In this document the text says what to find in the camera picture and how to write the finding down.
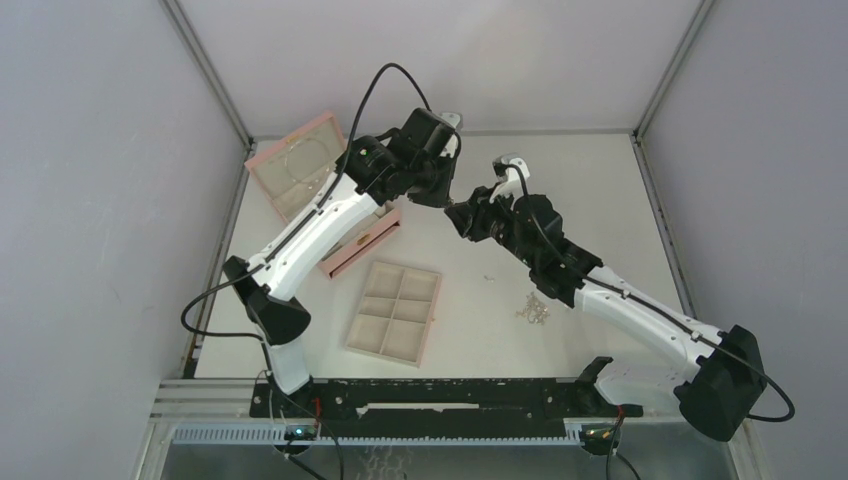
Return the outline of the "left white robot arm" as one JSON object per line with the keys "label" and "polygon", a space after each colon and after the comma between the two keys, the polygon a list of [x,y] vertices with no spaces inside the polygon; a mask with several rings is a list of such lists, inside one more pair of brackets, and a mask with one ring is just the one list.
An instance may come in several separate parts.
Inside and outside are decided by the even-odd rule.
{"label": "left white robot arm", "polygon": [[305,414],[313,401],[300,340],[311,315],[296,298],[303,280],[387,203],[406,197],[431,208],[448,206],[461,125],[458,113],[416,108],[400,128],[349,140],[324,184],[279,235],[249,258],[225,262],[226,278],[262,342],[277,386],[274,404],[286,415]]}

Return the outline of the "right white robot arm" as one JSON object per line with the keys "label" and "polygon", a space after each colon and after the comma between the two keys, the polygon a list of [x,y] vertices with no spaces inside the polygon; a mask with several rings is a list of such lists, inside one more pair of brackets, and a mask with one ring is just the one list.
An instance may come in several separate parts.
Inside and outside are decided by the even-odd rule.
{"label": "right white robot arm", "polygon": [[491,239],[529,270],[547,297],[599,317],[661,355],[681,375],[671,389],[683,418],[701,434],[730,440],[767,387],[756,336],[736,325],[723,331],[656,305],[603,261],[564,235],[561,215],[539,194],[489,198],[480,187],[445,208],[458,234]]}

